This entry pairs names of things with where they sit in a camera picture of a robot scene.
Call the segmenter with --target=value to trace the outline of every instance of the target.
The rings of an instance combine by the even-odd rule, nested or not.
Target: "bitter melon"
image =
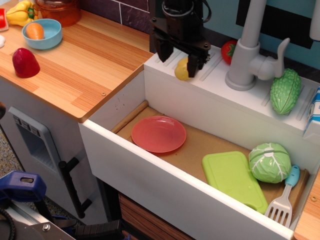
[[[281,77],[275,77],[271,86],[270,100],[278,114],[289,113],[297,103],[301,89],[301,78],[298,73],[286,68]]]

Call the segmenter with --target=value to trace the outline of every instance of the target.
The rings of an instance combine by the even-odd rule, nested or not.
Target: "screw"
[[[42,231],[48,232],[50,230],[50,225],[49,224],[44,224],[42,227]]]

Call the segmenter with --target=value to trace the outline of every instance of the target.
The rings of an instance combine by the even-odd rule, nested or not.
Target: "drawer handle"
[[[92,204],[92,201],[90,199],[86,199],[84,203],[81,204],[77,190],[75,188],[75,185],[72,181],[72,177],[70,175],[70,172],[74,167],[79,163],[79,160],[73,157],[68,163],[66,161],[60,161],[59,162],[59,169],[62,175],[62,178],[64,180],[65,186],[69,192],[69,195],[71,197],[72,203],[74,205],[75,211],[79,218],[83,219],[85,217],[85,210]]]

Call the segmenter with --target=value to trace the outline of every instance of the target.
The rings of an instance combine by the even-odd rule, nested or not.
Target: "pink plate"
[[[184,126],[167,116],[150,116],[137,122],[131,132],[140,148],[152,153],[167,153],[179,148],[186,140]]]

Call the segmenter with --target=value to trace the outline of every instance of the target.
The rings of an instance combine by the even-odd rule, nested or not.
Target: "white cabinet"
[[[86,199],[92,201],[84,211],[85,217],[80,220],[87,225],[107,222],[97,179],[91,173],[78,123],[2,80],[0,96],[7,108],[0,121],[1,127],[23,169],[39,174],[45,182],[45,195],[73,216],[78,216],[58,169],[60,161],[68,163],[72,158],[77,158],[79,163],[70,175],[80,202]],[[28,125],[24,127],[27,129],[22,127],[21,121],[26,121]],[[44,138],[45,131],[50,138]],[[46,139],[52,141],[50,147]]]
[[[292,239],[319,167],[319,146],[302,138],[306,101],[318,86],[304,79],[295,108],[278,116],[268,102],[271,82],[258,81],[245,92],[232,90],[224,82],[228,66],[220,49],[212,47],[211,56],[196,78],[185,82],[174,76],[184,53],[176,51],[165,63],[154,55],[144,72],[79,124],[92,173],[197,240]],[[311,174],[290,229],[114,134],[111,129],[144,100],[169,117],[246,149],[269,142],[283,145],[292,164]]]

